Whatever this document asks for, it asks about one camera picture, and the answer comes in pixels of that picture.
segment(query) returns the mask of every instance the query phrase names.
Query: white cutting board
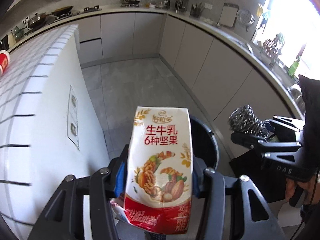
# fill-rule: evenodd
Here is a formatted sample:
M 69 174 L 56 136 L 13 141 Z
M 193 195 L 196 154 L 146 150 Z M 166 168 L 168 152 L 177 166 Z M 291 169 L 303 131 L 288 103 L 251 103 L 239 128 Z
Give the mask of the white cutting board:
M 224 26 L 233 27 L 233 24 L 236 19 L 238 8 L 224 6 L 220 16 L 219 23 Z

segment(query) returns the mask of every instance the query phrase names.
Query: metal screw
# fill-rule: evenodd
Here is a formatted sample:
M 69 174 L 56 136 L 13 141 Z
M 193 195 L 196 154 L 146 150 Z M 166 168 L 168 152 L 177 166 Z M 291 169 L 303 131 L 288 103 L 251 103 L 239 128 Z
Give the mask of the metal screw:
M 204 172 L 205 172 L 206 174 L 210 174 L 210 173 L 215 173 L 216 171 L 214 170 L 214 168 L 206 168 L 206 169 L 204 170 Z
M 67 182 L 70 182 L 70 181 L 73 181 L 75 178 L 76 178 L 76 177 L 75 177 L 74 175 L 68 175 L 68 176 L 66 176 L 65 180 L 66 180 Z
M 109 173 L 109 169 L 108 169 L 108 168 L 101 168 L 101 169 L 99 170 L 99 172 L 100 172 L 101 174 L 108 174 L 108 173 Z
M 249 177 L 247 175 L 241 175 L 240 176 L 241 181 L 243 182 L 248 182 L 249 181 Z

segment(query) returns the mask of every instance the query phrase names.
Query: hand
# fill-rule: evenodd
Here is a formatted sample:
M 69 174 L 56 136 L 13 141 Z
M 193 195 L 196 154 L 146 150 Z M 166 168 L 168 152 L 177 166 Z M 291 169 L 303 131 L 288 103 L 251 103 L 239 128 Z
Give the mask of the hand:
M 299 185 L 299 187 L 306 189 L 308 191 L 308 196 L 305 200 L 305 204 L 310 204 L 313 188 L 315 185 L 315 179 L 316 176 L 313 176 L 310 181 L 308 182 L 297 182 L 292 179 L 287 179 L 287 185 L 285 189 L 285 200 L 289 201 L 289 199 L 293 196 L 294 191 L 296 189 L 296 186 Z M 315 195 L 313 197 L 312 204 L 318 204 L 320 201 L 320 175 L 318 176 L 318 181 L 316 184 L 316 191 Z

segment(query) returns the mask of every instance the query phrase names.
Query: green dish soap bottle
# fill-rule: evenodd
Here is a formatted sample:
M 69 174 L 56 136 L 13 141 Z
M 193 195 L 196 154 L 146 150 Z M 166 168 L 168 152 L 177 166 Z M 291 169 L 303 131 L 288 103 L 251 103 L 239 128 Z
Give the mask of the green dish soap bottle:
M 299 62 L 300 62 L 300 58 L 301 56 L 299 56 L 291 65 L 291 67 L 288 69 L 288 75 L 290 77 L 294 77 L 294 73 L 296 72 L 298 66 L 299 66 Z

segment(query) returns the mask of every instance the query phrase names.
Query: red carton bottom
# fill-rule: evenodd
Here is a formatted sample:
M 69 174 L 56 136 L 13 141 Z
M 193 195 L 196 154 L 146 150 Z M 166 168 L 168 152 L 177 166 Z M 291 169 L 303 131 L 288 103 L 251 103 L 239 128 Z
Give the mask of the red carton bottom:
M 144 230 L 164 235 L 185 234 L 189 224 L 191 199 L 175 207 L 151 208 L 126 194 L 124 209 L 130 223 Z

